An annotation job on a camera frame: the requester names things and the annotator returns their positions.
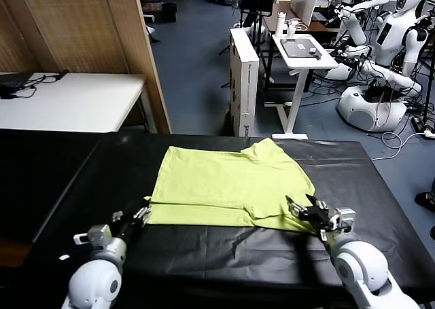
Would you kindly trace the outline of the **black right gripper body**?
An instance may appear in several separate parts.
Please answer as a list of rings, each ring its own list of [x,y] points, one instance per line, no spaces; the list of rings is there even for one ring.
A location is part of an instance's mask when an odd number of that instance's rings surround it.
[[[333,230],[333,223],[330,221],[328,211],[306,210],[300,213],[300,220],[308,222],[317,235]]]

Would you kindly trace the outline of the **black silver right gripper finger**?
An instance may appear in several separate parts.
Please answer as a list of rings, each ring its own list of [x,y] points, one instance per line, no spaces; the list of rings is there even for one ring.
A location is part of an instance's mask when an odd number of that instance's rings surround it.
[[[312,196],[309,194],[305,194],[305,196],[307,197],[308,201],[311,203],[311,206],[309,207],[310,210],[316,210],[319,213],[322,213],[325,215],[329,214],[329,208],[324,201],[319,200],[315,196]]]
[[[285,196],[288,204],[289,212],[296,218],[305,218],[307,216],[307,208],[293,201],[289,196]]]

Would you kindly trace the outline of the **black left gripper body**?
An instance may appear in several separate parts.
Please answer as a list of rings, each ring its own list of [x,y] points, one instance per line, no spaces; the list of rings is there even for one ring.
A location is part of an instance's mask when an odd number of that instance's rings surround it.
[[[122,239],[126,244],[136,242],[143,230],[138,221],[117,221],[111,224],[113,237]]]

